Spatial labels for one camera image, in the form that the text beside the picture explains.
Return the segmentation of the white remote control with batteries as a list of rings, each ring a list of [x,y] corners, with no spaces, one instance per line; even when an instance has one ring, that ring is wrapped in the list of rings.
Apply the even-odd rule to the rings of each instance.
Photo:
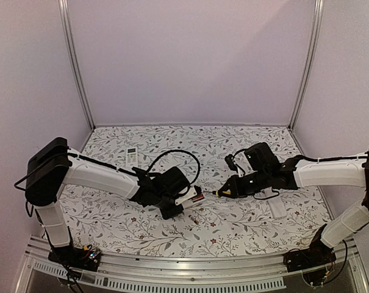
[[[194,196],[193,198],[189,198],[182,203],[182,207],[184,209],[192,208],[197,204],[201,204],[205,201],[205,196],[203,194]]]

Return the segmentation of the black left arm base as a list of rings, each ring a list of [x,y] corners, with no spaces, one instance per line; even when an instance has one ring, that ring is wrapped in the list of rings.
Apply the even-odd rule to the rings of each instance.
[[[65,247],[52,247],[48,259],[67,267],[96,272],[101,261],[101,250],[91,245],[77,248],[70,243]]]

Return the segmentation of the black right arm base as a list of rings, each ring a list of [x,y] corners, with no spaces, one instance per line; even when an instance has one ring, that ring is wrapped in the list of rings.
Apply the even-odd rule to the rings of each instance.
[[[283,255],[288,272],[310,269],[336,261],[334,250],[323,244],[305,249],[294,248]]]

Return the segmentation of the yellow handled screwdriver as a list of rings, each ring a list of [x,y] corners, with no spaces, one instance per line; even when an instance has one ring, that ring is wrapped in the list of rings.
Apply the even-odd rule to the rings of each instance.
[[[204,190],[203,191],[205,194],[212,194],[216,197],[230,197],[231,193],[230,191],[220,191],[220,190],[213,190],[213,191],[209,191],[209,190]]]

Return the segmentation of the white air conditioner remote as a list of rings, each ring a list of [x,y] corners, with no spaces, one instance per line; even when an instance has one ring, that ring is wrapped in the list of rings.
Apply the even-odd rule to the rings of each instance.
[[[138,148],[136,146],[126,148],[126,167],[138,167]]]

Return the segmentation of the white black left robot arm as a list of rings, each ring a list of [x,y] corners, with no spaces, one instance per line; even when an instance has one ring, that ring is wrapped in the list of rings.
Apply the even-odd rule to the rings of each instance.
[[[155,207],[164,219],[180,214],[184,202],[196,195],[193,183],[178,167],[163,173],[116,167],[80,154],[63,137],[55,138],[29,159],[26,175],[14,187],[35,208],[52,249],[67,265],[80,258],[59,206],[60,190],[67,186],[108,192],[143,207]]]

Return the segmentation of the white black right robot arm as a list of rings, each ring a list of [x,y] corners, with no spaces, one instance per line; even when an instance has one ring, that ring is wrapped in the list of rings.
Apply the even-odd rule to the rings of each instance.
[[[315,234],[304,260],[317,266],[342,240],[369,224],[369,149],[356,155],[309,158],[297,155],[279,162],[269,145],[257,143],[244,150],[252,173],[233,175],[215,193],[218,197],[245,198],[265,190],[298,190],[310,186],[354,186],[365,196]]]

